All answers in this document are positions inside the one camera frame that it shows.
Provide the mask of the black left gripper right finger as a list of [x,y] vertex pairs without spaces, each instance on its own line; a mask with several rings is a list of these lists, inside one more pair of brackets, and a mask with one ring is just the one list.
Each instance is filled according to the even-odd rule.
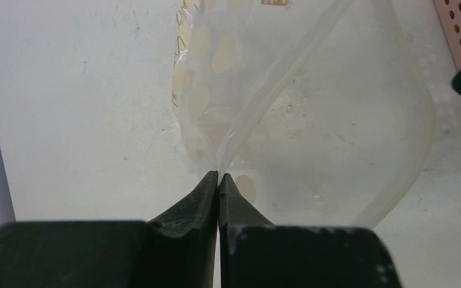
[[400,287],[393,260],[371,230],[277,226],[239,192],[219,186],[223,287]]

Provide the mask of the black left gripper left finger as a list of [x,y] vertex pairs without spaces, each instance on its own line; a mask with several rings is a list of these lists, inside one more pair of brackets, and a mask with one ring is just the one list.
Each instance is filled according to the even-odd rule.
[[0,287],[211,287],[218,173],[150,221],[0,226]]

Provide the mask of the clear dotted zip top bag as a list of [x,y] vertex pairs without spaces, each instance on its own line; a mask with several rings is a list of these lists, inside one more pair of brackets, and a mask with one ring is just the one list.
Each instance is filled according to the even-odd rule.
[[435,108],[391,1],[180,1],[176,24],[189,173],[294,225],[372,228],[413,186]]

